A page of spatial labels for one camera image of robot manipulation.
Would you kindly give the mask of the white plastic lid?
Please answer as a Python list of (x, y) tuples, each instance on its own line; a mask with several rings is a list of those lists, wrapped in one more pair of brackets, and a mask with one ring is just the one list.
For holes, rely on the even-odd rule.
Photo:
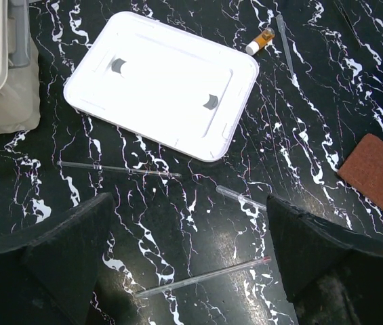
[(258, 73), (246, 53), (119, 12), (63, 94), (81, 112), (210, 163), (226, 154)]

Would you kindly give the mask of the clear glass rod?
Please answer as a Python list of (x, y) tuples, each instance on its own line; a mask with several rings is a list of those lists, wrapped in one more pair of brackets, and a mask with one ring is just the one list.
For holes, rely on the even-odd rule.
[(166, 171), (150, 171), (150, 170), (142, 170), (142, 169), (129, 169), (126, 167), (113, 167), (113, 166), (105, 166), (105, 165), (91, 165), (80, 162), (67, 162), (67, 161), (58, 161), (56, 163), (61, 167), (72, 167), (78, 169), (90, 169), (95, 171), (112, 171), (117, 173), (127, 173), (130, 175), (152, 175), (152, 176), (163, 176), (169, 178), (181, 178), (182, 175), (180, 173), (170, 173)]

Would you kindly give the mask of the beige plastic bin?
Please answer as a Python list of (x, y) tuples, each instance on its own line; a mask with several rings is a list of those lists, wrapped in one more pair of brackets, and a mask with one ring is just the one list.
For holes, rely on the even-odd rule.
[(38, 57), (29, 2), (0, 0), (0, 134), (32, 130), (39, 124)]

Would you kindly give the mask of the orange capped vial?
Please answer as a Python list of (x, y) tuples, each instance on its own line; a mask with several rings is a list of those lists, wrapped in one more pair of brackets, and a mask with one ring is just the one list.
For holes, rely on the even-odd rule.
[(275, 31), (271, 27), (265, 28), (245, 48), (246, 54), (253, 56), (265, 47), (275, 37)]

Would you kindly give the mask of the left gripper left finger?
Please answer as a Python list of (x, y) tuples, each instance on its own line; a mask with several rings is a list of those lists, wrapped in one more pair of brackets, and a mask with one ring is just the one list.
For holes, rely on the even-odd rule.
[(0, 237), (0, 324), (84, 324), (113, 218), (101, 193)]

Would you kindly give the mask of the thermometer with red tip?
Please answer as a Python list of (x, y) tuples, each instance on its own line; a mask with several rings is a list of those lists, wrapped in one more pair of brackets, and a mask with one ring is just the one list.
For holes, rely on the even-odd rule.
[(134, 296), (137, 299), (151, 297), (153, 295), (157, 295), (159, 293), (164, 293), (164, 292), (169, 291), (169, 290), (176, 290), (177, 288), (182, 288), (185, 286), (190, 286), (192, 284), (204, 282), (206, 280), (211, 280), (212, 278), (216, 278), (218, 276), (222, 276), (225, 274), (231, 274), (231, 273), (242, 271), (244, 269), (250, 269), (252, 267), (257, 267), (259, 265), (267, 264), (270, 261), (271, 261), (271, 257), (265, 256), (265, 257), (260, 258), (260, 259), (254, 259), (251, 261), (239, 263), (239, 264), (232, 265), (229, 267), (224, 267), (222, 269), (217, 269), (217, 270), (212, 271), (212, 272), (207, 272), (207, 273), (204, 273), (204, 274), (201, 274), (198, 276), (193, 276), (191, 278), (183, 279), (183, 280), (180, 280), (177, 282), (172, 282), (170, 284), (164, 284), (162, 286), (157, 286), (154, 288), (142, 290), (142, 291), (135, 293)]

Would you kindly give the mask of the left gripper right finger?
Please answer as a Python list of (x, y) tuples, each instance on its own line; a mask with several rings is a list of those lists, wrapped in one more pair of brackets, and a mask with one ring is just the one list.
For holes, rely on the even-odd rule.
[(299, 324), (383, 324), (383, 242), (304, 211), (266, 201), (287, 300)]

